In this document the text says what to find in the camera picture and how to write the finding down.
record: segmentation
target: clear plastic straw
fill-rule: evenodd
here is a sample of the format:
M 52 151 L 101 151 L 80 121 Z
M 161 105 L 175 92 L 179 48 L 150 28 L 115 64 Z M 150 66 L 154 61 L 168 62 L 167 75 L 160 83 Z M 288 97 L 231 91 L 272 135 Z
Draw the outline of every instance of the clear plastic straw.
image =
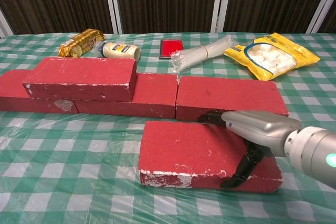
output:
M 225 49 L 230 48 L 235 44 L 236 42 L 233 40 L 232 36 L 227 35 L 206 46 L 176 51 L 171 54 L 173 72 L 182 72 L 184 69 L 196 65 L 203 60 L 220 56 L 224 53 Z

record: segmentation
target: brown curtain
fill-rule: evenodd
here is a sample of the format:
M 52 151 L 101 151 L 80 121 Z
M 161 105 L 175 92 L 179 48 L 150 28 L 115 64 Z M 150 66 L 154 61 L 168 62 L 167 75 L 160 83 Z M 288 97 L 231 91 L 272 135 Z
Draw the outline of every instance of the brown curtain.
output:
M 229 0 L 224 31 L 305 33 L 320 0 Z
M 113 33 L 107 0 L 0 0 L 0 6 L 16 34 Z
M 124 33 L 209 32 L 214 0 L 118 0 Z
M 332 3 L 329 11 L 322 22 L 319 33 L 336 33 L 336 0 Z

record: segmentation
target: table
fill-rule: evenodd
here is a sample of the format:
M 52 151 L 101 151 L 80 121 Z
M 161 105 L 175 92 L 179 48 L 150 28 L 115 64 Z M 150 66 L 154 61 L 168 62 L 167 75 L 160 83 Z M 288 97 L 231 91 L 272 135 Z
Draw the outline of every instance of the table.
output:
M 240 43 L 266 35 L 231 34 Z M 0 74 L 33 68 L 44 57 L 55 56 L 59 45 L 74 35 L 0 39 Z M 171 63 L 158 59 L 160 39 L 182 39 L 190 48 L 225 35 L 107 35 L 107 40 L 141 47 L 138 72 L 170 73 Z M 285 36 L 321 57 L 317 64 L 275 80 L 290 117 L 335 131 L 336 35 Z M 255 79 L 225 57 L 182 75 Z M 0 223 L 335 222 L 336 191 L 293 170 L 286 158 L 277 159 L 284 182 L 273 194 L 142 187 L 137 164 L 148 120 L 160 119 L 0 112 Z

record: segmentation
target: yellow plastic bag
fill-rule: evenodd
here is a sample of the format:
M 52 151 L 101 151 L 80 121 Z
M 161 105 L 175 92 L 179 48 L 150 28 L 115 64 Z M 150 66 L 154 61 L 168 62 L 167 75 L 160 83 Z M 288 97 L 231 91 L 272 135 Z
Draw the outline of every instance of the yellow plastic bag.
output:
M 225 55 L 248 67 L 262 81 L 274 79 L 292 69 L 320 60 L 307 48 L 277 33 L 255 39 L 248 46 L 228 48 Z

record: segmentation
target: red brick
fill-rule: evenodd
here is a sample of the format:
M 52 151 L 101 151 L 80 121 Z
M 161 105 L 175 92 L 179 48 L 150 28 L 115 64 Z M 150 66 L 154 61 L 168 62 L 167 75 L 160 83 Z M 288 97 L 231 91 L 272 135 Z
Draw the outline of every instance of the red brick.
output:
M 32 99 L 22 85 L 22 80 L 31 70 L 10 70 L 0 77 L 0 110 L 43 112 L 43 113 L 78 113 L 70 100 Z
M 176 119 L 197 121 L 210 110 L 265 110 L 288 116 L 272 81 L 182 77 L 176 100 Z
M 244 140 L 219 126 L 147 122 L 140 156 L 140 182 L 145 186 L 220 189 L 246 152 Z M 265 157 L 234 190 L 270 193 L 282 183 L 274 157 Z
M 32 98 L 131 101 L 136 68 L 133 59 L 45 58 L 24 85 Z
M 75 101 L 80 113 L 175 118 L 177 75 L 139 73 L 131 102 Z

